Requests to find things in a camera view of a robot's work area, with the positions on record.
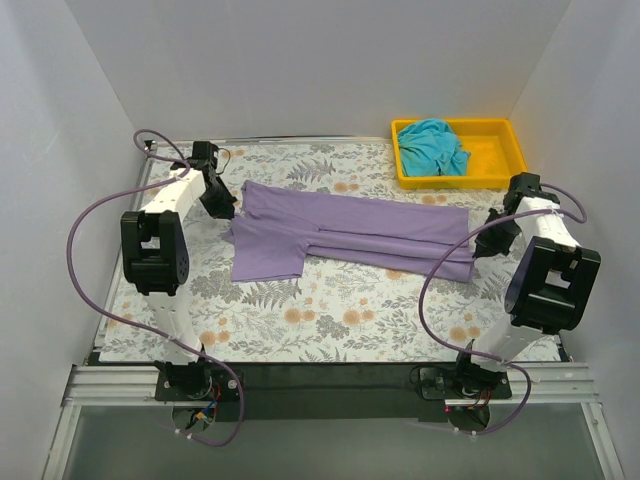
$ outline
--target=purple cloth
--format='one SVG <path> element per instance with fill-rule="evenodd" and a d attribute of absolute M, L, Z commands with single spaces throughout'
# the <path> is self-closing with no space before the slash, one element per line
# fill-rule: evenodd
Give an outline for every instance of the purple cloth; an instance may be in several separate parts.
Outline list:
<path fill-rule="evenodd" d="M 302 275 L 307 254 L 427 274 L 455 241 L 469 233 L 469 211 L 298 192 L 246 181 L 245 218 L 235 217 L 232 281 Z M 438 270 L 440 278 L 469 281 L 468 243 Z"/>

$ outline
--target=floral pattern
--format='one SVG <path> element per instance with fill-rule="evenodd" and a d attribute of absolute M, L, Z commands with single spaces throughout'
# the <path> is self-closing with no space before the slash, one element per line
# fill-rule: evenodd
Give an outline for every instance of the floral pattern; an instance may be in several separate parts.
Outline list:
<path fill-rule="evenodd" d="M 246 179 L 265 185 L 334 195 L 382 198 L 470 209 L 471 227 L 481 225 L 504 192 L 490 190 L 406 191 L 395 181 L 386 142 L 225 145 L 233 156 L 223 174 L 242 204 Z M 188 144 L 181 145 L 188 149 Z M 172 156 L 167 147 L 159 154 Z M 153 162 L 148 182 L 168 175 Z M 143 203 L 154 191 L 148 191 Z M 183 222 L 191 270 L 183 287 L 191 295 L 191 318 L 207 353 L 236 362 L 448 361 L 455 352 L 433 342 L 418 320 L 424 277 L 367 265 L 309 256 L 297 280 L 234 284 L 233 245 L 222 240 L 229 221 L 210 218 L 194 205 Z M 502 299 L 524 252 L 517 240 L 509 257 L 479 259 L 473 280 L 435 280 L 425 301 L 433 330 L 457 345 L 480 336 L 505 315 Z M 112 310 L 153 324 L 135 287 L 121 276 Z M 161 359 L 164 340 L 116 322 L 106 325 L 102 361 Z M 522 352 L 520 360 L 558 360 L 553 338 Z"/>

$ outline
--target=turquoise fabric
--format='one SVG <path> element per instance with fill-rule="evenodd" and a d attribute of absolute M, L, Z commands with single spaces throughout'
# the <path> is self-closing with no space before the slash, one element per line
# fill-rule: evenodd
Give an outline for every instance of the turquoise fabric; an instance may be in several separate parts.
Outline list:
<path fill-rule="evenodd" d="M 398 133 L 402 173 L 408 177 L 466 175 L 470 152 L 447 122 L 429 118 L 412 123 Z"/>

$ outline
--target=white wall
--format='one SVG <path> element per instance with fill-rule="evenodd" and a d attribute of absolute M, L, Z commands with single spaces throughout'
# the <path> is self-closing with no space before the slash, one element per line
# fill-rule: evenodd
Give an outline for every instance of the white wall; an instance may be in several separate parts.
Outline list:
<path fill-rule="evenodd" d="M 136 128 L 389 136 L 510 114 L 569 0 L 67 0 Z"/>
<path fill-rule="evenodd" d="M 576 238 L 602 255 L 580 326 L 627 478 L 640 478 L 640 4 L 573 0 L 511 120 L 531 170 L 574 192 L 590 215 Z"/>
<path fill-rule="evenodd" d="M 67 278 L 65 241 L 92 200 L 132 186 L 133 127 L 63 0 L 0 1 L 0 478 L 40 478 L 73 362 L 98 317 Z M 80 232 L 77 263 L 104 300 L 127 200 Z"/>

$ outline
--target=yellow container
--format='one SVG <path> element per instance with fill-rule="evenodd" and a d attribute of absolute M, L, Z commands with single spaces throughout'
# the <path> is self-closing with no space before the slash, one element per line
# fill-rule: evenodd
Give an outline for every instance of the yellow container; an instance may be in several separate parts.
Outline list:
<path fill-rule="evenodd" d="M 513 175 L 527 171 L 516 135 L 506 118 L 449 118 L 445 121 L 471 152 L 467 174 L 459 177 L 407 177 L 402 173 L 398 132 L 419 119 L 391 122 L 398 183 L 405 190 L 418 188 L 507 188 Z"/>

